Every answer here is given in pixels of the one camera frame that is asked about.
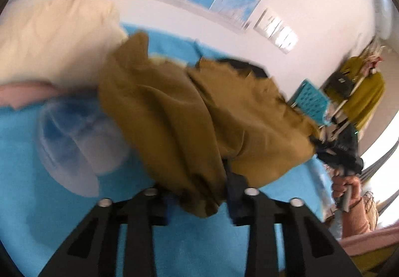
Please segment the person's right hand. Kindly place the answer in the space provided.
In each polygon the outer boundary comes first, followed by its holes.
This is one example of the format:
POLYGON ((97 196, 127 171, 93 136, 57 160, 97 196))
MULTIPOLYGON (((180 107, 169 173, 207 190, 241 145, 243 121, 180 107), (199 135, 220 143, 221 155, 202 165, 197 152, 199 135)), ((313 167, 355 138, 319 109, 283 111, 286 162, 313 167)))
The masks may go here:
POLYGON ((358 176, 340 176, 339 172, 335 172, 332 177, 332 197, 337 200, 342 197, 348 190, 352 188, 350 195, 349 208, 354 207, 361 199, 361 182, 358 176))

